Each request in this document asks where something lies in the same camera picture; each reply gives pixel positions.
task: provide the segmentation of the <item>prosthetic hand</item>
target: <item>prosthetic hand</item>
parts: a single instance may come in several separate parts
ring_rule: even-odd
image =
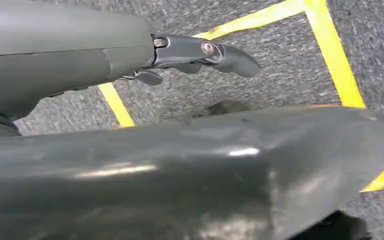
[[[161,35],[142,18],[40,2],[0,0],[0,117],[25,117],[45,97],[114,80],[157,85],[150,69],[202,65],[252,77],[245,52],[205,39]]]

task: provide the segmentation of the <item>gray carpet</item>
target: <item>gray carpet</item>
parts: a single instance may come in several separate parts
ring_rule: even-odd
[[[51,0],[125,12],[150,20],[159,33],[191,36],[260,10],[280,0]],[[363,98],[384,113],[384,0],[330,0],[329,8]],[[245,50],[263,66],[254,78],[204,69],[196,75],[161,72],[162,85],[116,82],[136,123],[187,118],[221,100],[253,108],[286,104],[338,104],[339,98],[311,27],[299,14],[266,27],[236,32],[217,40]],[[114,128],[117,121],[96,87],[43,100],[17,122],[26,134]],[[365,218],[375,239],[384,240],[384,190],[362,193],[344,206]]]

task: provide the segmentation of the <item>yellow tape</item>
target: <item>yellow tape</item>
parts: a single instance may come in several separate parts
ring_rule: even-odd
[[[99,90],[111,110],[114,112],[115,117],[122,127],[133,127],[135,123],[130,117],[125,105],[122,102],[117,90],[114,88],[111,82],[98,85]]]
[[[342,104],[347,107],[366,108],[326,0],[286,0],[193,37],[212,40],[232,32],[263,27],[301,12],[306,13]],[[106,83],[100,85],[99,89],[121,126],[134,126],[135,124],[114,86]],[[384,171],[362,192],[383,188]]]
[[[305,0],[305,13],[342,105],[366,108],[326,0]],[[384,171],[362,192],[381,189],[384,189]]]
[[[303,11],[304,5],[302,0],[287,0],[237,18],[193,37],[211,40],[240,30],[260,28]]]

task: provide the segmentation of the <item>bolt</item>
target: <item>bolt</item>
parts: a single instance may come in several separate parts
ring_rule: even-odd
[[[214,45],[209,41],[203,41],[201,43],[201,49],[205,55],[211,55],[214,53]]]
[[[167,46],[167,42],[163,38],[157,38],[157,39],[153,40],[153,45],[156,48],[163,48],[163,47]]]

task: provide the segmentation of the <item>gray plastic cover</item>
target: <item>gray plastic cover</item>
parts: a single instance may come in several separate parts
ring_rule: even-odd
[[[153,32],[150,24],[137,16],[0,0],[0,55],[152,47]]]

